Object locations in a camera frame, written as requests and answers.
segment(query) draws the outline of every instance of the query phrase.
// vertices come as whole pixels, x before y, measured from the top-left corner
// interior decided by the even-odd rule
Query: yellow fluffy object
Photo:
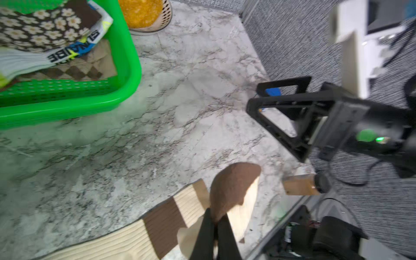
[[[152,25],[162,12],[162,0],[119,0],[129,28]]]

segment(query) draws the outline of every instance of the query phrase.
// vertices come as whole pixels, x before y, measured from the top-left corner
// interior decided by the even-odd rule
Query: green light
[[[372,142],[374,139],[376,139],[377,134],[372,129],[364,129],[361,130],[357,135],[355,136],[357,141],[361,142]]]

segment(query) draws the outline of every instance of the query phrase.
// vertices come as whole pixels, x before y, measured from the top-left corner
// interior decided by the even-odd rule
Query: white marble tile
[[[0,133],[0,259],[109,233],[237,161],[263,169],[242,256],[290,206],[281,176],[313,169],[245,112],[267,76],[238,16],[172,4],[166,30],[133,36],[143,77],[118,108]]]

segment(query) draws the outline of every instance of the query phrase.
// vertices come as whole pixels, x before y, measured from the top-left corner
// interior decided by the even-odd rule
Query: brown sock
[[[257,164],[233,163],[215,176],[210,191],[211,217],[215,223],[232,207],[243,204],[248,188],[260,172]]]

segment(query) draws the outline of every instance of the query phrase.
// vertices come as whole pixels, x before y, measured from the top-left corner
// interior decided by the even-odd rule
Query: brown floral cloth
[[[31,52],[65,47],[88,34],[100,18],[86,0],[27,15],[0,7],[0,46]]]

